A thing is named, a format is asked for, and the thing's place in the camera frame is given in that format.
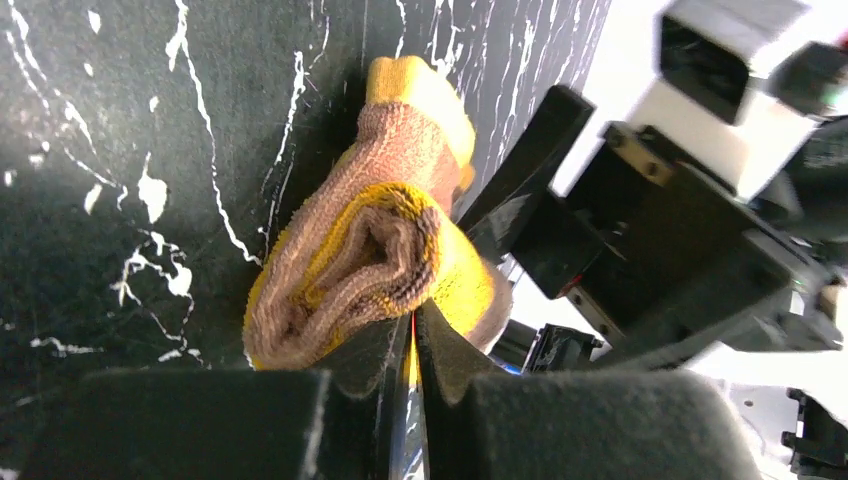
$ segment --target yellow towel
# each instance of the yellow towel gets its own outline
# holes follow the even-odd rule
[[[449,220],[473,178],[474,131],[417,57],[377,59],[356,143],[292,218],[251,289],[257,368],[305,368],[364,325],[433,298],[478,348],[503,329],[509,284]]]

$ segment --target black foam pad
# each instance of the black foam pad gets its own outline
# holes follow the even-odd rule
[[[483,375],[454,407],[473,465],[451,463],[488,480],[760,478],[730,408],[683,372]]]

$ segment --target marble countertop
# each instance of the marble countertop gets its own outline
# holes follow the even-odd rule
[[[416,54],[478,129],[471,195],[610,0],[0,4],[0,478],[81,375],[245,365],[247,291],[351,143],[377,56]]]

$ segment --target brown towel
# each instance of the brown towel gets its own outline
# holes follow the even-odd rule
[[[479,348],[503,329],[506,279],[449,220],[473,177],[474,132],[423,60],[371,67],[356,143],[292,218],[248,302],[258,368],[309,366],[368,322],[434,298]]]

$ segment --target screw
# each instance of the screw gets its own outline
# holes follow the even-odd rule
[[[795,440],[797,438],[792,432],[783,432],[780,434],[780,443],[786,448],[795,448]]]
[[[802,398],[804,398],[804,392],[798,390],[797,388],[787,388],[786,396],[796,402],[800,402]]]
[[[610,130],[607,133],[607,143],[612,148],[618,148],[624,145],[624,135],[621,132]]]

